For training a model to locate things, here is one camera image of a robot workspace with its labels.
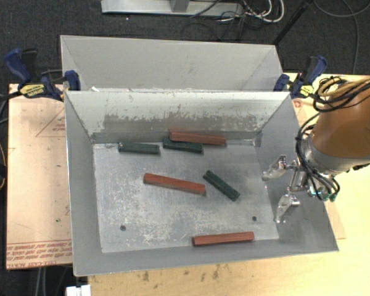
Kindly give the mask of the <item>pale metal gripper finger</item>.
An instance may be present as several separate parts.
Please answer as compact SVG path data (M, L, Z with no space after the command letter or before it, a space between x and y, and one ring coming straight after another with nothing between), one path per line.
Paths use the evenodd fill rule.
M294 208L300 206L300 201L294 194L284 194L278 202L276 213L274 216L274 221L276 224L281 224L284 222L284 218L289 215Z
M296 161L288 162L286 155L280 155L273 163L271 163L266 171L263 172L261 179L268 181L271 179L280 178L284 173L296 168Z

